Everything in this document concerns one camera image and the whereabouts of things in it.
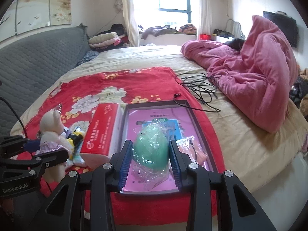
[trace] plastic bag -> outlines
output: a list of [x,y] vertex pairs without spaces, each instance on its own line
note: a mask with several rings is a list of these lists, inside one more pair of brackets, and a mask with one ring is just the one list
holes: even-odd
[[171,136],[172,129],[174,124],[154,122],[137,133],[131,164],[134,174],[143,182],[145,191],[153,189],[169,177],[168,136]]
[[73,154],[73,164],[78,167],[86,167],[86,163],[82,159],[80,155],[81,147],[84,141],[81,141],[77,147],[75,148],[74,154]]
[[208,158],[208,155],[194,136],[177,140],[177,145],[180,152],[188,154],[192,162],[198,163],[199,165],[205,167],[204,162]]

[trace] television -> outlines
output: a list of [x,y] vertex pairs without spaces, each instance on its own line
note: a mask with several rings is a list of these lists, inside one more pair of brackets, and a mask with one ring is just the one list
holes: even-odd
[[298,27],[296,24],[296,20],[282,14],[267,11],[263,11],[263,17],[269,19],[274,24],[276,24],[278,28],[280,28],[281,31],[285,34],[290,45],[295,48],[297,47]]

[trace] red tissue box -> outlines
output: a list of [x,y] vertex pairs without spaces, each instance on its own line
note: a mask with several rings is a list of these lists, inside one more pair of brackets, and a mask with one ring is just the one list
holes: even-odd
[[120,151],[123,112],[116,103],[99,104],[90,123],[80,155],[87,166],[96,169]]

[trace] pink blanket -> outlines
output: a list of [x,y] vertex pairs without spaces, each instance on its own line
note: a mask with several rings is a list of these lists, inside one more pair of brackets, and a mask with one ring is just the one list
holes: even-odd
[[221,75],[216,85],[257,126],[273,133],[283,124],[298,71],[291,45],[273,22],[254,15],[240,52],[192,40],[183,44],[182,53],[209,75]]

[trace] green ball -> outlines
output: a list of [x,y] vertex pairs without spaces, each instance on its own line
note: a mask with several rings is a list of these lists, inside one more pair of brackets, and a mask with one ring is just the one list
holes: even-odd
[[153,170],[163,170],[169,162],[168,140],[158,123],[143,128],[134,143],[133,159]]

